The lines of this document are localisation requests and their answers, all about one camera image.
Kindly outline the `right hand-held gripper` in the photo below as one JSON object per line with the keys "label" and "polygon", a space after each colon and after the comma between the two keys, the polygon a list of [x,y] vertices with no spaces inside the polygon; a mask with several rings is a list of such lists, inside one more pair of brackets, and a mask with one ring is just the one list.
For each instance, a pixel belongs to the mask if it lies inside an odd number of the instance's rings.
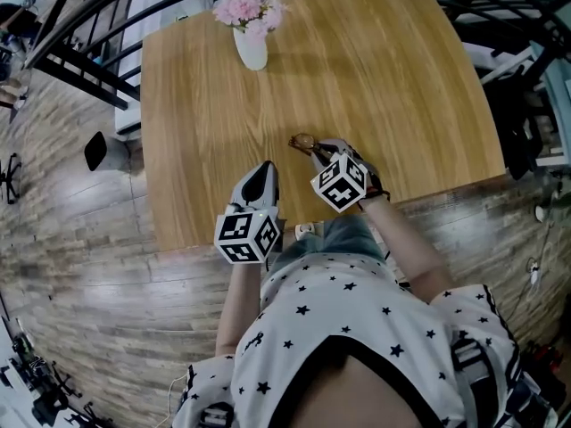
{"label": "right hand-held gripper", "polygon": [[311,153],[318,174],[310,184],[319,198],[341,213],[366,196],[368,170],[350,156],[354,150],[343,139],[320,140],[319,149],[333,155]]}

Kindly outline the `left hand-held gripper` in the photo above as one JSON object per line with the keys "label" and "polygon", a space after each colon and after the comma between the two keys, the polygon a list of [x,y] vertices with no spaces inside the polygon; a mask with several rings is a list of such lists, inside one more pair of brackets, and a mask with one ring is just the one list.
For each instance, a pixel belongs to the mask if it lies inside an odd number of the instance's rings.
{"label": "left hand-held gripper", "polygon": [[279,236],[277,168],[264,161],[236,184],[230,204],[218,215],[214,245],[230,264],[264,263]]}

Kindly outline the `person's right hand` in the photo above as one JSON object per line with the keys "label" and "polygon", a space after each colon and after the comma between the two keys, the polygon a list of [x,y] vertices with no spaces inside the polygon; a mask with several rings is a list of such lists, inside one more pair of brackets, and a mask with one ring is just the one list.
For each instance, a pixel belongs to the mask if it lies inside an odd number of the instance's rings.
{"label": "person's right hand", "polygon": [[383,193],[382,183],[378,176],[377,169],[370,164],[369,162],[363,162],[363,165],[367,169],[368,172],[368,180],[367,180],[367,198],[373,198]]}

